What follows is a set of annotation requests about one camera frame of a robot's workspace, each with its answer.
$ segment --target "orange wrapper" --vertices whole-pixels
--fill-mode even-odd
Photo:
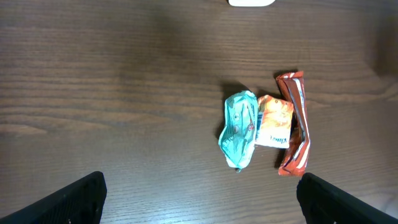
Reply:
[[[279,175],[302,176],[307,166],[311,145],[303,72],[286,73],[278,76],[276,81],[285,99],[293,103],[294,116],[297,119],[297,125],[290,136],[290,146],[279,167]]]
[[[258,100],[256,144],[287,149],[289,148],[290,126],[293,104],[269,95]]]

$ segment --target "red wrapper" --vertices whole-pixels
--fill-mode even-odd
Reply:
[[[307,123],[307,106],[305,104],[303,72],[292,72],[276,78],[279,88],[289,102],[294,105],[294,116],[297,125],[290,136],[289,148],[279,167],[279,175],[302,176],[310,152],[310,133]]]

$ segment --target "wood grain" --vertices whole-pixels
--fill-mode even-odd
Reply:
[[[289,69],[307,170],[398,217],[397,24],[393,1],[1,1],[0,217],[100,170],[102,223],[305,223],[276,149],[236,174],[215,137]]]

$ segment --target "food package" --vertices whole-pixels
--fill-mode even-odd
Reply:
[[[230,167],[243,169],[254,152],[258,105],[254,93],[242,91],[225,101],[225,127],[218,140]]]
[[[278,76],[276,81],[285,99],[293,103],[294,116],[297,120],[297,125],[290,135],[290,146],[279,167],[279,175],[302,176],[307,166],[311,145],[303,72],[286,73]]]
[[[289,148],[293,116],[293,104],[269,95],[258,99],[256,144],[262,146]]]

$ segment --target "teal wrapper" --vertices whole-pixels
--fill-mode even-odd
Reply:
[[[230,167],[243,169],[250,163],[257,132],[258,104],[254,93],[242,91],[225,101],[225,127],[218,140]]]

